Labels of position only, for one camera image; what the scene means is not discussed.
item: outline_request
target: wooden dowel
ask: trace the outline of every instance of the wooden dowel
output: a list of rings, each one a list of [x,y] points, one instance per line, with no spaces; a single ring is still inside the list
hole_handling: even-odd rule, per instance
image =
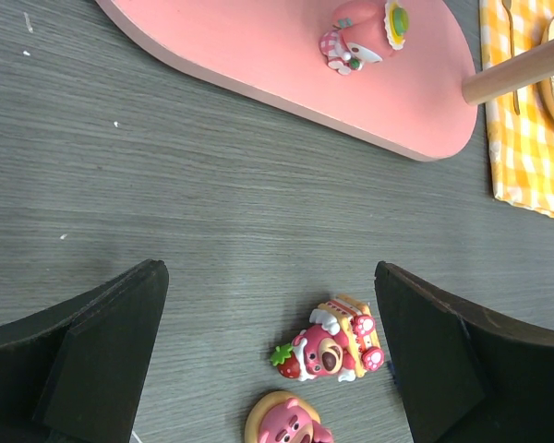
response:
[[[551,76],[554,40],[467,78],[462,94],[468,104],[477,105]]]

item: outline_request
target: green circle on hat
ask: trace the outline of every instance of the green circle on hat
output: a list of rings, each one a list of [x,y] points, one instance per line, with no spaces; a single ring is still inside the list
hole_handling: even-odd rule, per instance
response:
[[[391,21],[394,25],[394,31],[398,35],[404,35],[408,30],[408,13],[403,7],[396,7],[391,12]]]

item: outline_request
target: green leaf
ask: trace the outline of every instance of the green leaf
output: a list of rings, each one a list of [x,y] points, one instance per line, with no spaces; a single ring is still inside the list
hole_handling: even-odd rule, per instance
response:
[[[284,344],[283,346],[277,346],[275,352],[271,356],[271,363],[273,366],[282,365],[289,357],[292,356],[292,350],[294,346],[291,343]]]

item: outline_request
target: yellow checkered cloth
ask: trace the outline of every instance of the yellow checkered cloth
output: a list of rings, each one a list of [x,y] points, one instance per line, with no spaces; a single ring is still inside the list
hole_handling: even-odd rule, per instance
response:
[[[554,17],[554,0],[512,0],[515,54],[537,46]],[[501,0],[480,0],[485,69],[510,58],[509,17]],[[488,102],[487,128],[495,198],[554,218],[554,122],[536,85]]]

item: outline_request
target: black plastic part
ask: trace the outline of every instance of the black plastic part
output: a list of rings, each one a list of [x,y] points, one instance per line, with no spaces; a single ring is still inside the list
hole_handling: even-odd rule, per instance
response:
[[[0,442],[128,442],[167,289],[148,260],[1,326]]]
[[[554,330],[384,262],[375,287],[416,443],[554,442]]]

